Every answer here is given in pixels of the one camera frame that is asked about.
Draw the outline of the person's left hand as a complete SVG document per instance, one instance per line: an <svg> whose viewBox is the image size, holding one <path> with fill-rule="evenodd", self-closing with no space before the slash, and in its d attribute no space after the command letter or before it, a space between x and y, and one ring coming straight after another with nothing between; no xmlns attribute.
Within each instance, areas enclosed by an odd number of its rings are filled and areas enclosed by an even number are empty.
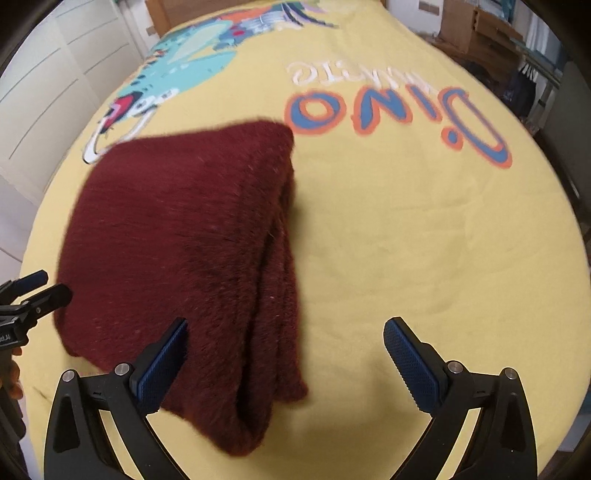
<svg viewBox="0 0 591 480"><path fill-rule="evenodd" d="M20 384L20 368L14 357L20 357L23 350L21 347L16 347L11 352L3 350L1 354L5 359L1 365L1 387L5 389L11 399L21 400L24 392Z"/></svg>

